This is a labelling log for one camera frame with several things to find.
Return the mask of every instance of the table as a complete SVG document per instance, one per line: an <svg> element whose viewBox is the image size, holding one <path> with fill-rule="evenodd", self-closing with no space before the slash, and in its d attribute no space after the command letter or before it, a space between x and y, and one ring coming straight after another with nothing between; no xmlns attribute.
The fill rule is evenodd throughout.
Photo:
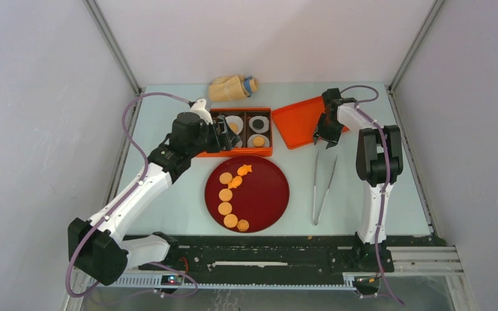
<svg viewBox="0 0 498 311"><path fill-rule="evenodd" d="M343 89L354 83L293 83L265 84L251 98L236 102L214 103L213 108L270 107L277 109L295 102L321 95L327 88ZM375 102L364 103L361 108L380 124L395 124L384 84L366 83L379 91ZM206 97L206 84L148 86L146 93L167 92L195 100ZM367 89L351 89L346 97L365 99L373 96ZM165 135L171 131L176 115L187 111L187 105L167 97L145 98L134 130L135 141L149 154ZM209 215L204 201L204 187L211 171L225 158L194 158L192 167L178 181L162 192L140 215L128 230L128 234L150 234L163 231L168 235L354 235L358 229L363 205L362 181L357 177L355 156L357 133L344 133L339 144L325 150L325 143L307 145L288 150L278 129L272 127L274 154L269 159L282 169L290 187L290 200L285 214L271 227L257 233L234 233L219 224ZM327 197L320 223L311 223L314 161L318 148L320 153L317 176L316 203L321 203L329 181L335 156L337 169ZM140 154L130 148L121 175L123 189L140 171L143 165ZM388 235L429 235L416 183L404 158L404 171L398 177L388 204L386 214Z"/></svg>

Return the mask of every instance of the blue tape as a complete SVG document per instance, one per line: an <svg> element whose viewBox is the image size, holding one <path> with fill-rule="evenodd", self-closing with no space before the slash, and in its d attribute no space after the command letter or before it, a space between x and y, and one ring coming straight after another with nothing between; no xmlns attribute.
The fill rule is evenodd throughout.
<svg viewBox="0 0 498 311"><path fill-rule="evenodd" d="M249 92L249 96L247 97L251 97L251 94L253 94L253 90L251 89L251 79L253 79L253 76L249 76L245 78L245 81L243 81L243 86L245 87L245 90Z"/></svg>

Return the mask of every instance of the gray floor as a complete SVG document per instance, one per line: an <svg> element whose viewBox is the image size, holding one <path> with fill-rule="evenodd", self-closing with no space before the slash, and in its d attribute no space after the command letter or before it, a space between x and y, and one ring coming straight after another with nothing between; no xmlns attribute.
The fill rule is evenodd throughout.
<svg viewBox="0 0 498 311"><path fill-rule="evenodd" d="M201 290L189 298L164 298L146 294L101 307L88 302L85 311L103 310L201 310L201 311L272 311L272 310L453 310L449 290L443 277L390 277L390 285L407 307L388 298L360 300L349 291L286 290ZM140 289L97 288L96 301L112 302Z"/></svg>

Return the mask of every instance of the wall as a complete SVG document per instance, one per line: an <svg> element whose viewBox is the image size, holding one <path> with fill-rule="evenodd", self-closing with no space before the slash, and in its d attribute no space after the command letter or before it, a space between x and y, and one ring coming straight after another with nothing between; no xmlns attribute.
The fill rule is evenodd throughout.
<svg viewBox="0 0 498 311"><path fill-rule="evenodd" d="M0 1L0 310L58 310L132 93L81 0Z"/></svg>
<svg viewBox="0 0 498 311"><path fill-rule="evenodd" d="M396 95L440 230L498 310L498 1L448 1Z"/></svg>
<svg viewBox="0 0 498 311"><path fill-rule="evenodd" d="M434 0L99 1L138 81L389 83Z"/></svg>

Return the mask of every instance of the dark red plate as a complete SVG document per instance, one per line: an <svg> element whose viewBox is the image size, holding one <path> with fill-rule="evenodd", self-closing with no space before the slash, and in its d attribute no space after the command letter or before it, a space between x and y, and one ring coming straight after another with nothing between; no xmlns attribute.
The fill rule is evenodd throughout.
<svg viewBox="0 0 498 311"><path fill-rule="evenodd" d="M222 173L237 175L237 169L244 164L252 165L253 172L243 176L243 182L237 189L231 189L233 196L232 214L237 219L249 222L249 232L264 230L281 217L289 202L289 184L282 171L272 162L256 155L240 155L222 162L209 176L205 186L205 203L209 214L219 225L239 232L224 225L224 216L219 213L219 192L228 188L219 181Z"/></svg>

